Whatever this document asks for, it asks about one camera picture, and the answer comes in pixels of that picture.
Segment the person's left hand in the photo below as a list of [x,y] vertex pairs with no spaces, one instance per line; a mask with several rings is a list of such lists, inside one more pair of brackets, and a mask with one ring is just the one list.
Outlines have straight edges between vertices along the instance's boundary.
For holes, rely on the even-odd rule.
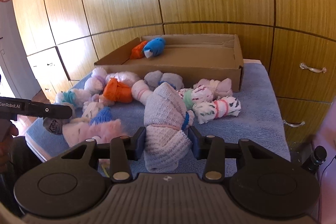
[[14,137],[19,135],[18,129],[11,122],[9,132],[6,134],[3,142],[1,142],[1,153],[0,153],[0,173],[4,173],[7,171],[7,163],[10,161],[9,150],[12,145]]

